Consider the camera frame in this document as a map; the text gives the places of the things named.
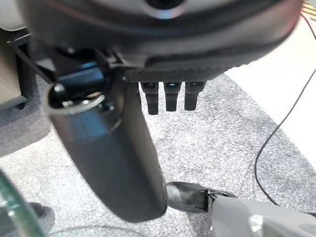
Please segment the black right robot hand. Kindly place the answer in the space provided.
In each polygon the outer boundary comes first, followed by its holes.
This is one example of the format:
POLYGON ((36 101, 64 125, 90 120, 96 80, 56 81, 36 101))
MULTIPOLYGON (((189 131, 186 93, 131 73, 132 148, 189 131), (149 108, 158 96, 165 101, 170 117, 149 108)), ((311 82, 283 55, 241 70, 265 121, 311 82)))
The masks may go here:
POLYGON ((193 111, 208 80, 255 61, 294 30, 300 0, 20 0, 33 52, 54 66, 43 105, 64 147, 119 218, 145 222, 167 192, 145 122, 176 110, 185 85, 193 111))

